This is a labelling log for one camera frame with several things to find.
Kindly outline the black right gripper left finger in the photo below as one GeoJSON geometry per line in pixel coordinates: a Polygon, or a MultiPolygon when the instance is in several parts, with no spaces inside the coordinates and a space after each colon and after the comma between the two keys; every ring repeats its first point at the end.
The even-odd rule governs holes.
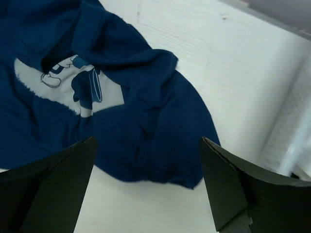
{"type": "Polygon", "coordinates": [[[0,174],[2,233],[72,233],[96,160],[86,138],[42,160],[0,174]]]}

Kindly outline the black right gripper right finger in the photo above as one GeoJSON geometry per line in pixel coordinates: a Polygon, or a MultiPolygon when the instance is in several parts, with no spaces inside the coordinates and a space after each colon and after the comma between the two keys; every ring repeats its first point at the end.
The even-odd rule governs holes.
{"type": "Polygon", "coordinates": [[[309,233],[311,183],[271,172],[200,143],[204,181],[219,233],[309,233]]]}

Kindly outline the blue Mickey t-shirt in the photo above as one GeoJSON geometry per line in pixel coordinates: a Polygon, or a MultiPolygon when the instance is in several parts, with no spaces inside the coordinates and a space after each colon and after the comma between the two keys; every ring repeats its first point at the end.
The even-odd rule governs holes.
{"type": "Polygon", "coordinates": [[[93,136],[114,178],[195,188],[199,142],[219,139],[177,62],[97,0],[1,1],[1,168],[93,136]]]}

